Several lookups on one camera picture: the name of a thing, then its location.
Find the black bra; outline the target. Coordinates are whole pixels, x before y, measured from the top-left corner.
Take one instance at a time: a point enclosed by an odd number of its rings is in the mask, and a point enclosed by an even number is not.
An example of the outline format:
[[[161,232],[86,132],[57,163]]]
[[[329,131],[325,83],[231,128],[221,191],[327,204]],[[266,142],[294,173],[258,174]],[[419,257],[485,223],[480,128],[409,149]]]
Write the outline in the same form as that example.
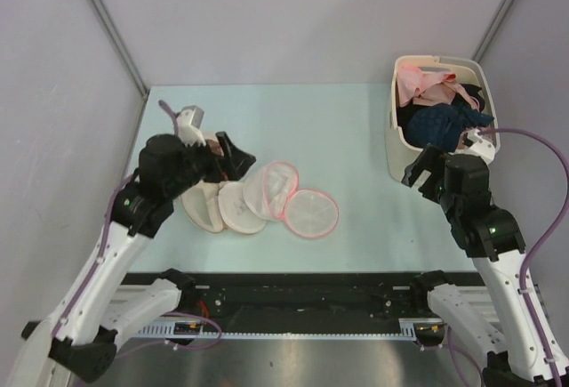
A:
[[[493,120],[493,116],[471,107],[439,103],[412,114],[404,128],[404,137],[417,148],[433,145],[454,152],[465,131],[487,127]]]

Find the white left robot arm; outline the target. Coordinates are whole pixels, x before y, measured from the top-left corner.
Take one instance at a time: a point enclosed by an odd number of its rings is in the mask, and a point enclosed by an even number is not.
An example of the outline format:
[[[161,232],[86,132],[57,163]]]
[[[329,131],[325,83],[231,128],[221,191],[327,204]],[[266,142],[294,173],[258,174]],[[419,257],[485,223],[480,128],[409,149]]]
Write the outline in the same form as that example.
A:
[[[23,329],[25,342],[8,385],[46,386],[56,366],[93,383],[145,325],[171,311],[184,316],[195,309],[194,280],[170,269],[148,292],[106,315],[133,262],[172,215],[174,200],[201,181],[240,180],[255,164],[255,156],[226,133],[216,138],[219,150],[207,141],[187,144],[169,133],[147,140],[137,168],[113,193],[100,238],[74,284],[48,317]]]

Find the cream plastic laundry basket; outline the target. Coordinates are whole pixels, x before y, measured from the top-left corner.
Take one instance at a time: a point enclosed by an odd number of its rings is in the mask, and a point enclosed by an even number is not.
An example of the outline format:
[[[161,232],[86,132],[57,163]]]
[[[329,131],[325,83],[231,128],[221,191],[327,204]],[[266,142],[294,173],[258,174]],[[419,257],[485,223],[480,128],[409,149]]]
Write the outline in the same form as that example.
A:
[[[389,173],[395,180],[403,178],[428,145],[492,163],[500,138],[481,132],[497,126],[493,98],[476,62],[436,56],[396,60],[385,131]]]

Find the pink bras in basket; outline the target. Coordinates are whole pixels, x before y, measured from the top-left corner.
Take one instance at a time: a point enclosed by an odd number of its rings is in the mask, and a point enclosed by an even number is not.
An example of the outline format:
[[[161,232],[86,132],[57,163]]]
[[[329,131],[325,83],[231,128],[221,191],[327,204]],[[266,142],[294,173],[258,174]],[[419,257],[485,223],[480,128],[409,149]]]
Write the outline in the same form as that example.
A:
[[[443,91],[462,93],[465,99],[468,98],[456,75],[450,71],[424,72],[414,65],[401,64],[396,69],[396,85],[398,107],[404,107],[411,101],[441,101],[440,93]]]

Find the black garment in basket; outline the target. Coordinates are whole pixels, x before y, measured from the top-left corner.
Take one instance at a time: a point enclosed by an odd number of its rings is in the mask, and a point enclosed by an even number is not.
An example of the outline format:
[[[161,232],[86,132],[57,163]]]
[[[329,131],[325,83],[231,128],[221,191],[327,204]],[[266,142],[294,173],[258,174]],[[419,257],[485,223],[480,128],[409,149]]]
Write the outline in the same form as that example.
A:
[[[398,125],[402,128],[406,128],[417,113],[425,109],[433,108],[439,104],[443,104],[444,106],[454,106],[457,108],[474,109],[475,111],[483,112],[485,109],[486,101],[481,95],[482,88],[477,85],[469,84],[462,84],[461,86],[464,89],[464,92],[468,95],[467,99],[464,98],[462,93],[449,93],[447,91],[443,91],[440,93],[440,96],[443,97],[441,101],[438,101],[437,99],[427,99],[426,101],[420,103],[411,101],[404,107],[398,107]]]

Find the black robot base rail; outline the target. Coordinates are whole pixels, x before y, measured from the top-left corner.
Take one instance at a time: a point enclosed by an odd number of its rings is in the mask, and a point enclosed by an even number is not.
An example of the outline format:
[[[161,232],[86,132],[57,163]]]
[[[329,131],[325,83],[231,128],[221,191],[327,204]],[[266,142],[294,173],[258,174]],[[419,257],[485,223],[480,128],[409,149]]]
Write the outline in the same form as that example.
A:
[[[414,273],[193,273],[212,319],[432,318]]]

